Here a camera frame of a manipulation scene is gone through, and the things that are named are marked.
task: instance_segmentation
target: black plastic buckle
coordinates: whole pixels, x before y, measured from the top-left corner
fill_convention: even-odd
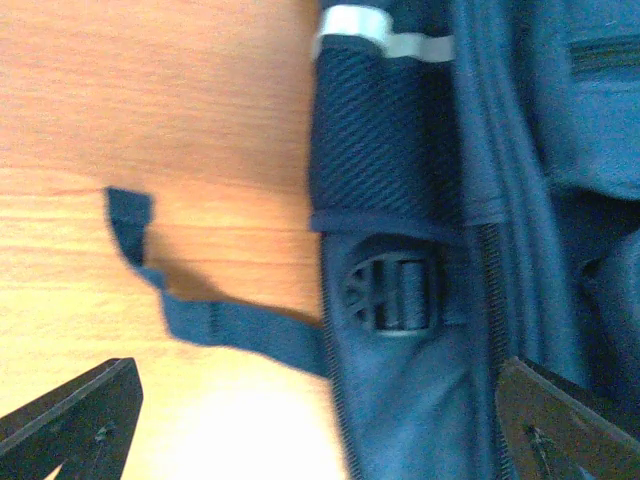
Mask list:
[[[387,336],[435,336],[442,288],[434,251],[385,252],[359,262],[343,286],[348,314]]]

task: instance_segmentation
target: wood grain surface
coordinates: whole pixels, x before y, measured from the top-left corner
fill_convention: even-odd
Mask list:
[[[1,2],[0,414],[132,356],[125,479],[346,478],[327,382],[171,338],[102,192],[154,195],[149,263],[177,295],[318,322],[314,3]]]

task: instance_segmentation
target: navy blue backpack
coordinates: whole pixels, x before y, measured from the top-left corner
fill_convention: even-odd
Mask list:
[[[324,326],[173,297],[150,198],[109,189],[172,334],[328,376],[356,480],[517,478],[494,401],[516,355],[640,413],[640,2],[320,3]]]

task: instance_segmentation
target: blue nylon strap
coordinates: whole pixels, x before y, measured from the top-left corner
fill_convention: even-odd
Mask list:
[[[290,367],[327,376],[320,328],[250,305],[187,302],[171,295],[165,275],[143,266],[145,228],[151,222],[151,197],[107,188],[107,200],[118,245],[136,273],[160,291],[169,330],[174,336],[198,345],[261,353]]]

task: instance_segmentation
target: reflective strip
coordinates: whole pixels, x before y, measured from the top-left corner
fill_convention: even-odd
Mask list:
[[[412,57],[426,63],[454,59],[453,35],[429,37],[422,33],[393,33],[393,18],[384,10],[356,5],[336,5],[325,10],[313,48],[320,54],[322,37],[346,35],[375,43],[387,58]]]

